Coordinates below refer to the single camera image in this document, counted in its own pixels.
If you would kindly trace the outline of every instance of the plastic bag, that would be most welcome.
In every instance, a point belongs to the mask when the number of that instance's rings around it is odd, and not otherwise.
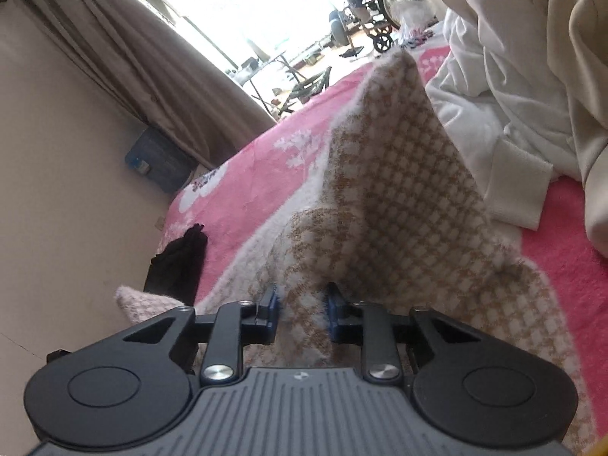
[[[426,0],[397,0],[391,4],[390,12],[401,26],[399,44],[422,36],[429,22],[435,17],[431,5]]]

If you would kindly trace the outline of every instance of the wall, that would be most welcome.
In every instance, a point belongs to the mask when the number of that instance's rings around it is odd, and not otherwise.
[[[169,199],[124,155],[144,126],[14,6],[0,4],[0,454],[35,443],[26,380],[48,352],[127,325],[118,285],[141,288]]]

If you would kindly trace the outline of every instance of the blue plastic container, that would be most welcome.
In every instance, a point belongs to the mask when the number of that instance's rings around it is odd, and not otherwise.
[[[139,136],[125,156],[125,162],[167,193],[180,190],[198,165],[192,156],[154,127],[148,127]]]

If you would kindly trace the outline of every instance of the beige checkered cloth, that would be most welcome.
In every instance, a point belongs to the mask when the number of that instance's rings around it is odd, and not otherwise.
[[[379,62],[331,135],[316,202],[293,208],[269,252],[260,245],[240,254],[198,312],[259,297],[267,283],[277,283],[282,322],[276,341],[250,347],[245,359],[318,366],[355,361],[328,340],[327,282],[338,282],[347,298],[376,301],[394,313],[433,307],[562,367],[580,398],[564,442],[575,452],[590,446],[591,404],[555,294],[494,235],[414,60],[397,51]],[[179,305],[129,288],[117,298],[133,321]]]

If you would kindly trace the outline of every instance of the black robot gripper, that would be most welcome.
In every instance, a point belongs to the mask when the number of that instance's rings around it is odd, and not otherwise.
[[[209,315],[177,307],[50,356],[24,394],[32,454],[569,454],[578,397],[555,365],[434,310],[394,315],[333,283],[326,296],[329,337],[361,347],[357,370],[243,368],[243,347],[274,341],[274,286]]]

